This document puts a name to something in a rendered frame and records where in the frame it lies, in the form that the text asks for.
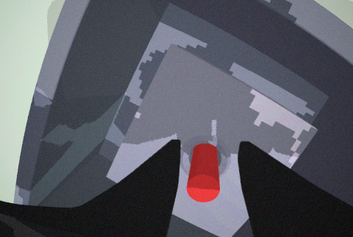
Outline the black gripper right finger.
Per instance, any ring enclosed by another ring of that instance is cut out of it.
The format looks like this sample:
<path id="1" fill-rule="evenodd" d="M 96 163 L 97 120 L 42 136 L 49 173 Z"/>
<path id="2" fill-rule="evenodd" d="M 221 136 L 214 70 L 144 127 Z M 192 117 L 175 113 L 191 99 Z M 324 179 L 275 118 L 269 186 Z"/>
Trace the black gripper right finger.
<path id="1" fill-rule="evenodd" d="M 254 237 L 353 237 L 353 207 L 250 142 L 238 169 Z"/>

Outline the grey open box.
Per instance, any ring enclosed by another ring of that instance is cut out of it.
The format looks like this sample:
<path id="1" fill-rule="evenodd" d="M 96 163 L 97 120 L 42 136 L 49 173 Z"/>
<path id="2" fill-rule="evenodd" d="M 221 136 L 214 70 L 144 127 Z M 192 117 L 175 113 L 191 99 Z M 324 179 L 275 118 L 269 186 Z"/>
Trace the grey open box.
<path id="1" fill-rule="evenodd" d="M 291 169 L 353 207 L 353 29 L 314 0 L 65 0 L 14 204 L 75 208 L 107 176 L 173 43 L 318 129 Z"/>

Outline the red peg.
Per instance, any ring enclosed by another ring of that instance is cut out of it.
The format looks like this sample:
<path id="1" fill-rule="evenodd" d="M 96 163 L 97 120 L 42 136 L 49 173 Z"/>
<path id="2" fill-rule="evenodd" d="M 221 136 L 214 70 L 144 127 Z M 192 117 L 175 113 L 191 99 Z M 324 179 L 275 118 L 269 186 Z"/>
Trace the red peg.
<path id="1" fill-rule="evenodd" d="M 209 143 L 195 146 L 188 178 L 188 196 L 209 202 L 220 194 L 217 148 Z"/>

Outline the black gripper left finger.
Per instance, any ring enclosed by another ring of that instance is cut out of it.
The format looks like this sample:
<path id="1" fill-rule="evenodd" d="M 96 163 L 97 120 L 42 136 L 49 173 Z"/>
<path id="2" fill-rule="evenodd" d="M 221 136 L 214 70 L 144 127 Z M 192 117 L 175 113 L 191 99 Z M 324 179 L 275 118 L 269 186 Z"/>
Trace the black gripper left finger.
<path id="1" fill-rule="evenodd" d="M 179 167 L 180 140 L 170 140 L 123 180 L 79 207 L 0 200 L 0 237 L 167 237 Z"/>

